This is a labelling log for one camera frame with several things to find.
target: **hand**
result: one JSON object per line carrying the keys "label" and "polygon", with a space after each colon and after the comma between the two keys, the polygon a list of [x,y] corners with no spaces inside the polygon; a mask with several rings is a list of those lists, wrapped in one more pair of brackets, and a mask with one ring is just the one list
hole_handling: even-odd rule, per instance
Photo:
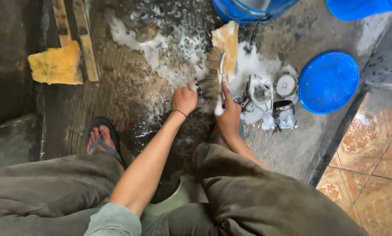
{"label": "hand", "polygon": [[172,96],[172,110],[179,110],[188,116],[197,104],[197,93],[193,90],[194,82],[190,81],[187,86],[174,89]]}
{"label": "hand", "polygon": [[222,115],[217,116],[218,126],[221,130],[222,137],[225,142],[229,142],[231,139],[240,137],[240,114],[241,106],[234,102],[230,89],[222,83],[222,89],[225,93],[226,108]]}

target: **olive pants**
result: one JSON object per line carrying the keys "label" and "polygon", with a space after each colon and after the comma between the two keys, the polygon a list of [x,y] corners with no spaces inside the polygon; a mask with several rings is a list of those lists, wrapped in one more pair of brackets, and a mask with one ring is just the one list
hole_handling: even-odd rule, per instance
{"label": "olive pants", "polygon": [[[367,235],[315,188],[216,144],[198,146],[208,203],[141,217],[142,235]],[[0,235],[82,236],[120,178],[107,153],[0,168]]]}

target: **person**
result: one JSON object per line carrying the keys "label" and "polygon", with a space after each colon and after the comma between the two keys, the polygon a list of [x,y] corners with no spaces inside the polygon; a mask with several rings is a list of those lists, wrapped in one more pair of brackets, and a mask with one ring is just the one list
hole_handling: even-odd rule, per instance
{"label": "person", "polygon": [[225,112],[193,158],[209,203],[142,214],[196,107],[192,87],[174,91],[170,116],[128,168],[113,127],[97,123],[86,129],[87,154],[0,168],[0,235],[367,235],[315,188],[257,160],[239,135],[241,107],[225,85]]}

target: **gray sleeve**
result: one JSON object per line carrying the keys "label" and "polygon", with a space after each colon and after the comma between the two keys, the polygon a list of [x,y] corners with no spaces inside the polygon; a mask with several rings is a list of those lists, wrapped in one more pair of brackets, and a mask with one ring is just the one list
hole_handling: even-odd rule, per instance
{"label": "gray sleeve", "polygon": [[90,218],[84,236],[139,236],[141,221],[128,208],[107,203]]}

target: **sandal strap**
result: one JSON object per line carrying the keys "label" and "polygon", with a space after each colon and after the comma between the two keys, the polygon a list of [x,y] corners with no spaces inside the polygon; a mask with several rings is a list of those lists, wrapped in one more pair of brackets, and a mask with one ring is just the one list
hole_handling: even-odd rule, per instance
{"label": "sandal strap", "polygon": [[120,154],[113,148],[109,147],[102,139],[101,139],[101,134],[98,136],[98,138],[91,144],[90,146],[90,151],[88,154],[93,154],[95,149],[97,148],[98,145],[101,145],[103,149],[109,153],[110,155],[114,156],[117,160],[120,161],[120,163],[123,164],[122,158],[120,158]]}

